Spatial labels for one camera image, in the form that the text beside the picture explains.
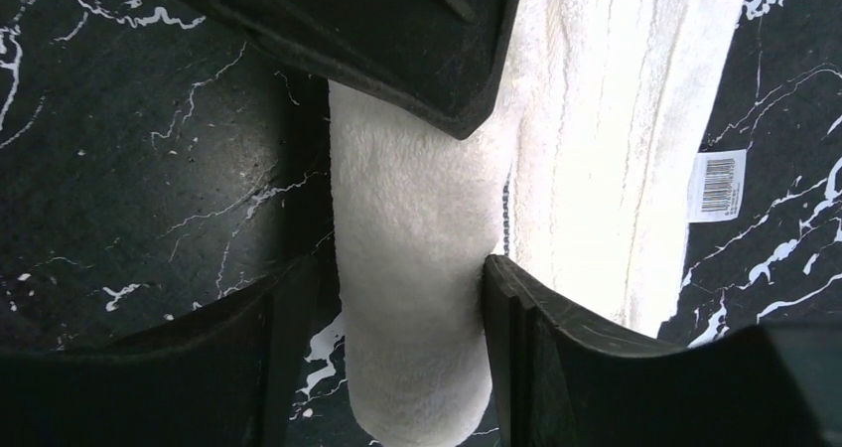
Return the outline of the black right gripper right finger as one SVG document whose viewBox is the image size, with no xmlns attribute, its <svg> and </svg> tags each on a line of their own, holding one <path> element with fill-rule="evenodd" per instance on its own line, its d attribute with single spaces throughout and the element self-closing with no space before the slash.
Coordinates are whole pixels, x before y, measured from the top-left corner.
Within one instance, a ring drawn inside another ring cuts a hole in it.
<svg viewBox="0 0 842 447">
<path fill-rule="evenodd" d="M 772 323 L 684 348 L 616 324 L 503 255 L 482 313 L 505 446 L 837 446 L 841 328 Z"/>
</svg>

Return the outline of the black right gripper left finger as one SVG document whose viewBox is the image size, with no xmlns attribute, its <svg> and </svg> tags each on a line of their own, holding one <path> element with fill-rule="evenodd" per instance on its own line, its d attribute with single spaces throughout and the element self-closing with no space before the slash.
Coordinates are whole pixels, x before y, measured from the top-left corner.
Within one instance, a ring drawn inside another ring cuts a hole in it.
<svg viewBox="0 0 842 447">
<path fill-rule="evenodd" d="M 95 349 L 1 353 L 5 446 L 281 446 L 316 260 Z"/>
</svg>

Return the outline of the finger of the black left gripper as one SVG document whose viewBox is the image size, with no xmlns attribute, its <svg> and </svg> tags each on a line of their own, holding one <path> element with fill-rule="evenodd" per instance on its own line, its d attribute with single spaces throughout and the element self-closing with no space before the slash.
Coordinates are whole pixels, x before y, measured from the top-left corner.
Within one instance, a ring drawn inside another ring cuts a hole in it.
<svg viewBox="0 0 842 447">
<path fill-rule="evenodd" d="M 180 0 L 283 65 L 453 138 L 492 114 L 519 0 Z"/>
</svg>

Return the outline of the white towel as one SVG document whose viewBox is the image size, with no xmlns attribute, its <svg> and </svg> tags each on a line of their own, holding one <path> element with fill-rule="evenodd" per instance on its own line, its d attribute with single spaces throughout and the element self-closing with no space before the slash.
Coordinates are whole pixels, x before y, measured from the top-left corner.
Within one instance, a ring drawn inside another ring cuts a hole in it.
<svg viewBox="0 0 842 447">
<path fill-rule="evenodd" d="M 491 395 L 485 258 L 655 336 L 744 0 L 520 0 L 496 106 L 458 141 L 331 82 L 351 410 L 384 446 L 456 446 Z"/>
</svg>

